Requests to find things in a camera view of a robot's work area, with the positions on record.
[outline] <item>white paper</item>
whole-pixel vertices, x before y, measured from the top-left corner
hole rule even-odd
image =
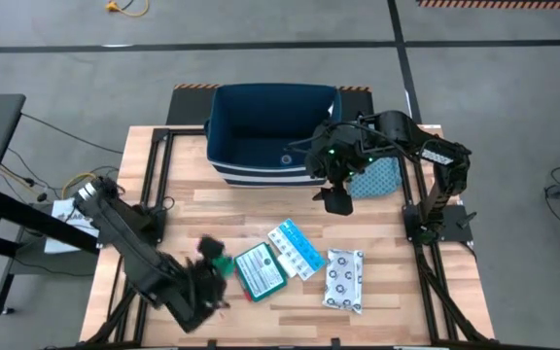
[[[82,230],[91,236],[98,236],[98,229],[90,225],[91,219],[86,218],[77,209],[74,209],[73,200],[73,198],[55,200],[53,202],[53,210],[51,211],[51,216],[59,219],[60,221],[64,221],[66,220],[66,218],[68,218],[71,211],[75,210],[66,224],[74,226],[75,228],[78,228],[79,230]],[[47,238],[47,242],[45,243],[45,253],[47,254],[76,252],[78,250],[78,248],[69,246],[68,244],[64,244],[53,238]]]

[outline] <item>blue patterned cloth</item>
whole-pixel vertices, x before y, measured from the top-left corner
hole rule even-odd
[[[369,165],[363,174],[354,175],[349,183],[352,198],[369,198],[393,193],[401,185],[399,161],[382,158]]]

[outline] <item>white package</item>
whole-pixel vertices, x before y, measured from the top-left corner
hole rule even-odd
[[[363,251],[328,250],[324,305],[362,314],[364,257]]]
[[[90,224],[92,219],[86,218],[82,213],[79,212],[79,210],[75,209],[73,206],[73,201],[74,201],[73,198],[54,200],[51,216],[53,216],[56,219],[59,219],[60,221],[64,221],[68,218],[66,224],[72,225],[75,228],[78,228],[93,237],[97,237],[98,229],[94,228]],[[68,252],[76,252],[78,250],[79,248],[75,248],[73,246],[62,243],[53,238],[47,238],[47,242],[45,243],[46,254],[68,253]]]

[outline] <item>green box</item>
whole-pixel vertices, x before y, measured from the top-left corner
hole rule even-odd
[[[273,255],[271,247],[261,243],[234,258],[237,279],[246,298],[260,301],[287,285],[287,274]]]

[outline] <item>blue and white box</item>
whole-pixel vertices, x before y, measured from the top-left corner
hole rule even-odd
[[[305,154],[287,152],[291,142],[312,137],[324,120],[340,122],[335,87],[301,84],[241,84],[219,87],[205,125],[207,158],[233,186],[318,186]],[[299,145],[309,149],[310,143]]]

